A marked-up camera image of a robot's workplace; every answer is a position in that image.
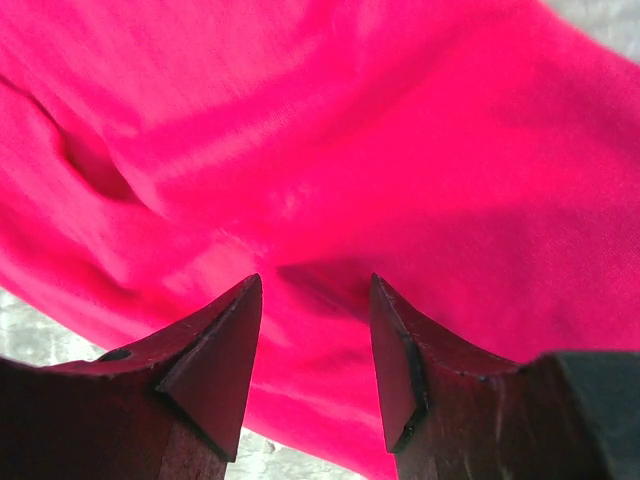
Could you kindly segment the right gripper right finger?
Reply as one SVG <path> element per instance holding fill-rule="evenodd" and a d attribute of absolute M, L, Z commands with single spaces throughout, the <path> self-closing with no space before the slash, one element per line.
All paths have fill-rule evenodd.
<path fill-rule="evenodd" d="M 401 479 L 635 479 L 639 356 L 560 351 L 518 364 L 373 276 L 384 438 Z"/>

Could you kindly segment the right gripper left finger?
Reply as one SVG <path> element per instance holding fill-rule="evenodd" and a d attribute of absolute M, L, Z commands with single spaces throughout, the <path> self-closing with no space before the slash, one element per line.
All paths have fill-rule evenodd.
<path fill-rule="evenodd" d="M 251 275 L 102 355 L 1 363 L 5 479 L 221 479 L 236 458 L 262 314 Z"/>

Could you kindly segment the red t shirt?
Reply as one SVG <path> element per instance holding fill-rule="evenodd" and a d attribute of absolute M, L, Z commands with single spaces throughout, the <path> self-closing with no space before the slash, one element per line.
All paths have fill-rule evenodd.
<path fill-rule="evenodd" d="M 378 274 L 516 361 L 639 346 L 639 68 L 539 1 L 5 1 L 1 283 L 114 348 L 248 275 L 246 421 L 371 478 Z"/>

